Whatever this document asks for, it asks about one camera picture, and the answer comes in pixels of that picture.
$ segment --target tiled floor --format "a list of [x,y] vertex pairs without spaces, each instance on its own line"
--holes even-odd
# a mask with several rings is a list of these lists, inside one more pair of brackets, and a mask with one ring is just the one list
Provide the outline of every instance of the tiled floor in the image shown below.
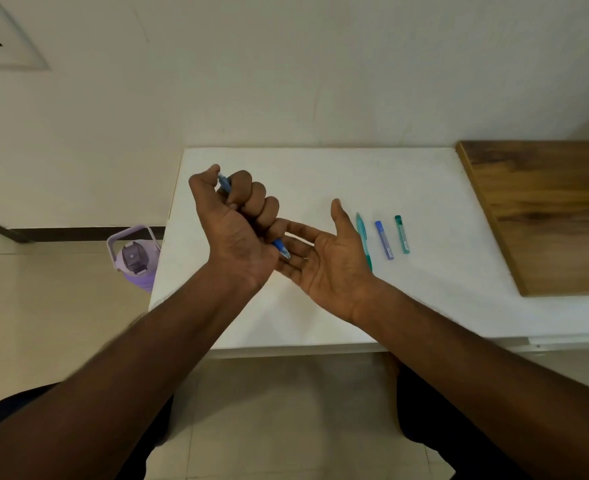
[[[64,379],[145,312],[101,242],[17,246],[0,237],[0,398]],[[531,355],[589,384],[589,351]],[[446,480],[399,434],[376,355],[215,360],[177,392],[148,479]]]

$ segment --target white wall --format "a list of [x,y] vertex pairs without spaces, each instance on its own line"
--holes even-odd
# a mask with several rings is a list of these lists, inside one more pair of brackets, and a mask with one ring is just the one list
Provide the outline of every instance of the white wall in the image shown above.
[[184,146],[589,137],[589,0],[1,1],[9,227],[162,225]]

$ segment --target leg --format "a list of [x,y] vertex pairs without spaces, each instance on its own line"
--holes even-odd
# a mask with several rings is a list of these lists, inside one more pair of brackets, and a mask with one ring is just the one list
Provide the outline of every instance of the leg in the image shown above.
[[439,452],[457,478],[529,479],[456,407],[401,364],[397,416],[403,434]]
[[[37,397],[48,392],[54,386],[56,384],[41,386],[2,399],[0,401],[0,422],[19,411],[23,406],[34,401]],[[159,414],[157,414],[152,424],[139,440],[139,443],[136,444],[130,453],[128,459],[125,460],[121,471],[116,476],[117,480],[143,480],[145,477],[145,462],[148,456],[168,433],[173,398],[174,396],[171,396],[168,402],[162,407]]]

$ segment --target blue lead case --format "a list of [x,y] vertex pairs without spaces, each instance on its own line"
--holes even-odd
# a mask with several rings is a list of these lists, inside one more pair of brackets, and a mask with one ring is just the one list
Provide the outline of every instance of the blue lead case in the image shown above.
[[393,256],[393,250],[390,249],[390,242],[388,242],[388,238],[386,237],[384,225],[381,224],[381,221],[377,221],[375,222],[375,226],[377,227],[377,232],[379,233],[379,238],[381,239],[381,243],[384,246],[384,251],[386,252],[388,261],[395,259],[395,256]]

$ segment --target wooden board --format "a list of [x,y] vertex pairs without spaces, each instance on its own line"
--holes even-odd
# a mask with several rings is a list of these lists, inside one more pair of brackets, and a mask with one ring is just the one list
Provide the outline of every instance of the wooden board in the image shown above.
[[523,296],[589,294],[589,142],[461,141]]

